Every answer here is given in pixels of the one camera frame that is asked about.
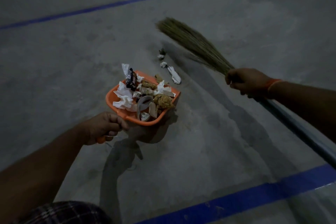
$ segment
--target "plaid shorts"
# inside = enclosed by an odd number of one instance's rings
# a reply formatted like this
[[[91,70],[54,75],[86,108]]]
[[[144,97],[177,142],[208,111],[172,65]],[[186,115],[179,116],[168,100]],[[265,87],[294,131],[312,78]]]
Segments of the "plaid shorts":
[[[12,224],[111,224],[98,206],[77,201],[46,204],[31,210]]]

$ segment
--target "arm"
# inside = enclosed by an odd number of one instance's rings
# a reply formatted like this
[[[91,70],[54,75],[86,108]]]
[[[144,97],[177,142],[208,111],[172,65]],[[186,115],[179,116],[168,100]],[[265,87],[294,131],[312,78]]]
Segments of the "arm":
[[[128,129],[124,120],[101,113],[0,172],[0,223],[53,202],[82,146],[95,144],[102,135],[115,136],[121,129]]]
[[[249,68],[232,69],[225,80],[242,95],[275,99],[336,143],[335,91],[283,81],[272,83],[274,79]]]

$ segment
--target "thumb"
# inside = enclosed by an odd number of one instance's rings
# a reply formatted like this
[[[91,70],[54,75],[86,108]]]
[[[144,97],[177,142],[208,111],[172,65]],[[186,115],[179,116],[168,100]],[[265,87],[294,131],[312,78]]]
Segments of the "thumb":
[[[244,91],[246,88],[245,83],[239,83],[239,82],[233,82],[230,84],[230,88],[233,88],[235,90],[242,90]]]

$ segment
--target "broom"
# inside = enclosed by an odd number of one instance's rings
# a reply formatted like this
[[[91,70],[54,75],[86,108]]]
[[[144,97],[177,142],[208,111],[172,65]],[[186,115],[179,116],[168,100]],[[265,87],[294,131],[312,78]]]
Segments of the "broom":
[[[159,31],[173,39],[180,46],[190,51],[202,63],[211,69],[226,75],[231,65],[203,35],[193,30],[186,24],[173,19],[166,18],[156,24]],[[273,114],[280,122],[282,122],[289,130],[291,130],[298,138],[300,138],[313,151],[320,155],[327,163],[336,169],[336,155],[320,142],[312,133],[307,131],[299,122],[294,120],[287,112],[280,108],[273,101],[265,98],[254,98],[271,114]]]

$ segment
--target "person's right hand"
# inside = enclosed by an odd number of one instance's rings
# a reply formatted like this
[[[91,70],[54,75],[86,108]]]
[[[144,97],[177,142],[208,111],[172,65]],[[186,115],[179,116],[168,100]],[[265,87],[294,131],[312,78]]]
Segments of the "person's right hand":
[[[254,68],[231,69],[225,76],[227,85],[249,97],[267,97],[267,86],[271,80]]]

